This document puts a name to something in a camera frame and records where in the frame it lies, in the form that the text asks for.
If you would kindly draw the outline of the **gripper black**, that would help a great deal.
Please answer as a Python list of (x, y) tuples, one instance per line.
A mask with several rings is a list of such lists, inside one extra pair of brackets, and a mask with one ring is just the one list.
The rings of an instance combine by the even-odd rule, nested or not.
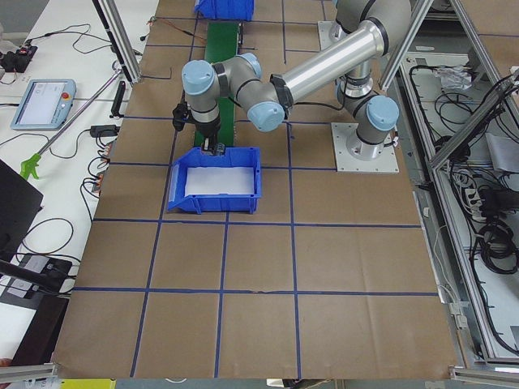
[(204, 143), (202, 145), (202, 151), (204, 153), (212, 152), (212, 142), (210, 138), (217, 139), (217, 134), (221, 128), (221, 120), (214, 119), (210, 122), (199, 122), (194, 121), (195, 129), (205, 137)]

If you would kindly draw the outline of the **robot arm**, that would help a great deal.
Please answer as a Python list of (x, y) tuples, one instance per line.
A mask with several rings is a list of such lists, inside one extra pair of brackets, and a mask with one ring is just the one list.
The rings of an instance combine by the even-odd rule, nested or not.
[(173, 111), (175, 130), (195, 125), (204, 137), (201, 149), (217, 156), (221, 128), (218, 101), (232, 98), (258, 130), (275, 130), (292, 108), (323, 86), (337, 82), (337, 100), (358, 121), (348, 139), (350, 154), (373, 160), (399, 118), (395, 101), (373, 88), (371, 60), (381, 58), (405, 37), (411, 19), (408, 1), (337, 1), (336, 21), (345, 36), (283, 75), (261, 81), (261, 66), (252, 53), (223, 62), (188, 62), (182, 69), (183, 102)]

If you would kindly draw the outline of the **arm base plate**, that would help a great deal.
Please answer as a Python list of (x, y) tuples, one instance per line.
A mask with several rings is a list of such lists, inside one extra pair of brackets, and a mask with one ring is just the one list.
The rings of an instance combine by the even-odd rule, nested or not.
[(395, 147), (386, 138), (381, 144), (364, 143), (357, 123), (332, 122), (332, 142), (338, 173), (399, 173)]
[(336, 21), (319, 21), (318, 33), (320, 39), (320, 51), (343, 49), (351, 45), (350, 35), (355, 32), (353, 28), (344, 29)]

